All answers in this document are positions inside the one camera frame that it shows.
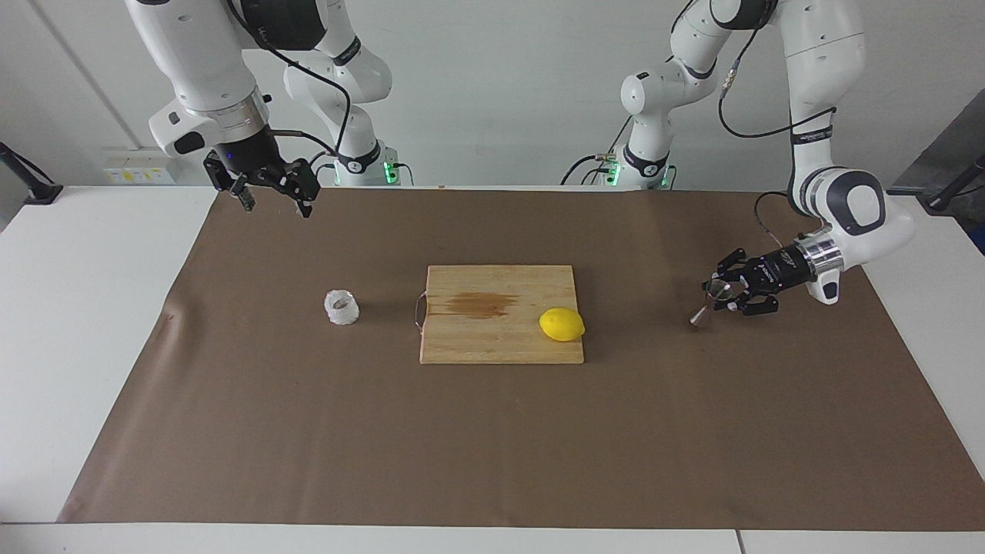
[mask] cutting board handle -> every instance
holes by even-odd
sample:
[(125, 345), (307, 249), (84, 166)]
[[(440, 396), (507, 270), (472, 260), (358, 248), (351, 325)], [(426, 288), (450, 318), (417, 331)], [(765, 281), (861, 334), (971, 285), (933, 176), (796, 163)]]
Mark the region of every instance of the cutting board handle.
[[(425, 305), (424, 315), (421, 315), (421, 301), (424, 301)], [(425, 333), (425, 319), (427, 319), (427, 291), (422, 292), (414, 303), (414, 325), (418, 327), (421, 334)]]

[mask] black stand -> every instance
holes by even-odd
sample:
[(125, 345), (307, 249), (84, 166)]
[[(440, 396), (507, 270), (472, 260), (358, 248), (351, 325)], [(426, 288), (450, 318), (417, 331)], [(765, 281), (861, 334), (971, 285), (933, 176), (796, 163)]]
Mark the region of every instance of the black stand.
[(985, 154), (961, 172), (944, 190), (933, 196), (919, 196), (917, 199), (930, 215), (943, 215), (951, 206), (951, 201), (979, 175), (985, 172)]
[(47, 206), (55, 201), (55, 198), (58, 197), (58, 194), (64, 188), (60, 184), (41, 182), (40, 179), (24, 167), (17, 153), (2, 142), (0, 142), (0, 160), (28, 186), (31, 195), (24, 200), (26, 206)]

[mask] metal handle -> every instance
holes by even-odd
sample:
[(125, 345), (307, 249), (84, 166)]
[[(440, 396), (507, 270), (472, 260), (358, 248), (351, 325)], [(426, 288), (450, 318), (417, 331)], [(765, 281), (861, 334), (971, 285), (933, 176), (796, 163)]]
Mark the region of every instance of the metal handle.
[[(425, 315), (424, 315), (424, 319), (419, 319), (418, 318), (418, 314), (421, 313), (421, 300), (425, 300)], [(414, 302), (414, 325), (417, 326), (418, 331), (420, 331), (421, 334), (424, 334), (425, 333), (425, 320), (426, 319), (427, 319), (427, 291), (424, 291), (424, 292), (421, 293), (420, 296), (418, 296), (418, 300), (416, 302)]]

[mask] white wall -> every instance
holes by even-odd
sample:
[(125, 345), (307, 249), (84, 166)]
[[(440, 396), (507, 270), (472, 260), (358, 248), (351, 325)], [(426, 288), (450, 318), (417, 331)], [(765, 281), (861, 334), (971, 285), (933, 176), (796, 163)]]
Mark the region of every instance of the white wall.
[[(349, 0), (363, 43), (393, 69), (392, 96), (367, 107), (377, 133), (418, 182), (448, 185), (556, 183), (574, 160), (604, 150), (625, 118), (623, 77), (667, 57), (682, 4)], [(835, 154), (889, 185), (985, 86), (976, 61), (985, 16), (981, 0), (861, 4), (869, 71), (839, 107)], [(733, 38), (723, 63), (744, 39)], [(280, 62), (259, 51), (246, 59), (276, 97), (275, 126), (327, 134), (287, 99)], [(68, 183), (99, 182), (100, 148), (153, 146), (146, 120), (172, 95), (120, 0), (3, 0), (0, 72), (0, 136)], [(762, 130), (787, 122), (786, 104), (782, 47), (769, 28), (746, 57), (727, 114), (739, 129)], [(714, 99), (675, 119), (678, 188), (786, 185), (785, 136), (732, 138), (718, 125)], [(303, 141), (283, 144), (286, 156), (313, 152)], [(205, 180), (198, 162), (189, 163), (186, 182)]]

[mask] metal jigger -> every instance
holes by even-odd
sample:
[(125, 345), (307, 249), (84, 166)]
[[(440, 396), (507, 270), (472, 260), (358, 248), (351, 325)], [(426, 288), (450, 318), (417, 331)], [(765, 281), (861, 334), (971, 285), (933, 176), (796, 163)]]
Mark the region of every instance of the metal jigger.
[(702, 329), (711, 322), (711, 315), (714, 313), (713, 305), (715, 302), (725, 302), (732, 300), (732, 283), (721, 279), (712, 279), (708, 282), (708, 290), (705, 291), (704, 306), (690, 317), (690, 324)]

